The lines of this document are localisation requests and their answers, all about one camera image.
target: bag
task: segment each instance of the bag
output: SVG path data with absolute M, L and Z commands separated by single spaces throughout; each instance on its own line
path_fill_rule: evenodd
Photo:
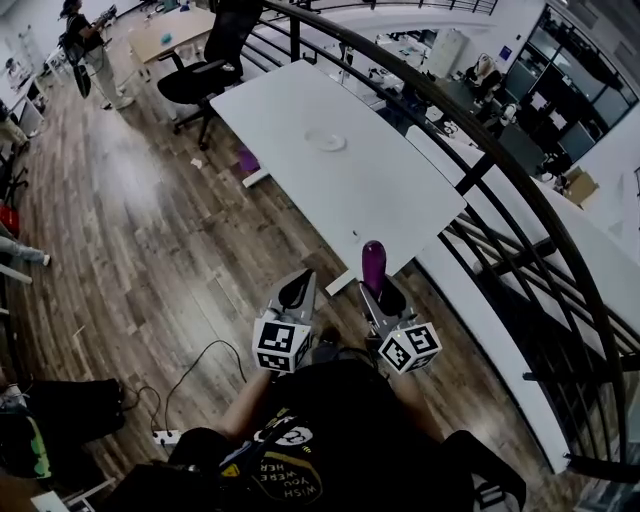
M 91 92 L 91 78 L 89 78 L 87 66 L 82 64 L 73 66 L 73 76 L 76 79 L 76 84 L 78 84 L 80 95 L 83 98 L 89 96 L 89 93 Z

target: white cabinet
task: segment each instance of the white cabinet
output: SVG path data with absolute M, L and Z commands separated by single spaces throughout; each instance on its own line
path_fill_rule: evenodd
M 467 37 L 456 29 L 440 30 L 426 62 L 427 71 L 446 78 L 467 41 Z

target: desk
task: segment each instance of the desk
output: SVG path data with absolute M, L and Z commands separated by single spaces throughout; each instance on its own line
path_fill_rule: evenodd
M 214 13 L 192 6 L 188 11 L 180 12 L 180 9 L 175 9 L 167 14 L 158 15 L 150 21 L 145 21 L 143 26 L 134 29 L 129 34 L 129 45 L 132 56 L 137 61 L 140 75 L 151 78 L 152 74 L 148 66 L 179 46 L 193 43 L 209 34 L 215 19 Z M 172 37 L 168 44 L 162 44 L 162 36 L 165 34 L 171 34 Z M 154 85 L 157 85 L 160 77 L 153 78 Z M 169 117 L 176 119 L 177 114 L 173 103 L 164 96 L 160 99 Z
M 40 91 L 40 94 L 42 94 L 42 96 L 46 99 L 46 95 L 42 92 L 42 89 L 40 89 L 40 87 L 38 86 L 36 75 L 32 75 L 31 78 L 29 78 L 29 80 L 25 82 L 25 84 L 20 88 L 20 90 L 15 94 L 13 98 L 11 98 L 8 101 L 5 101 L 5 105 L 7 106 L 10 112 L 13 112 L 18 107 L 18 105 L 20 105 L 20 103 L 22 103 L 23 101 L 26 101 L 27 105 L 29 105 L 31 109 L 36 113 L 38 120 L 42 122 L 44 121 L 44 117 L 42 117 L 42 114 L 40 113 L 40 111 L 31 102 L 31 100 L 29 99 L 29 96 L 27 96 L 29 94 L 29 90 L 31 89 L 31 86 L 34 84 Z
M 211 100 L 348 268 L 327 291 L 362 278 L 362 247 L 379 240 L 396 274 L 466 206 L 436 168 L 386 121 L 306 61 Z M 336 151 L 314 134 L 344 137 Z M 255 182 L 256 175 L 245 180 Z

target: power strip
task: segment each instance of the power strip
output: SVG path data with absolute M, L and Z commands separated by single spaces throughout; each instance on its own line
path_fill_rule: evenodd
M 153 441 L 158 445 L 173 446 L 178 444 L 182 434 L 179 430 L 155 430 L 153 432 Z

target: chair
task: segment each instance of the chair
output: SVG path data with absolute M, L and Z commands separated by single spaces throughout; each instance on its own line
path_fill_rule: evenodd
M 175 103 L 200 107 L 198 112 L 176 123 L 174 133 L 179 133 L 181 126 L 203 118 L 198 139 L 202 151 L 208 149 L 204 142 L 207 126 L 217 115 L 208 100 L 240 80 L 243 74 L 240 52 L 261 14 L 262 4 L 258 0 L 222 0 L 205 46 L 206 62 L 184 67 L 175 52 L 160 58 L 173 59 L 178 68 L 178 71 L 158 82 L 160 93 Z

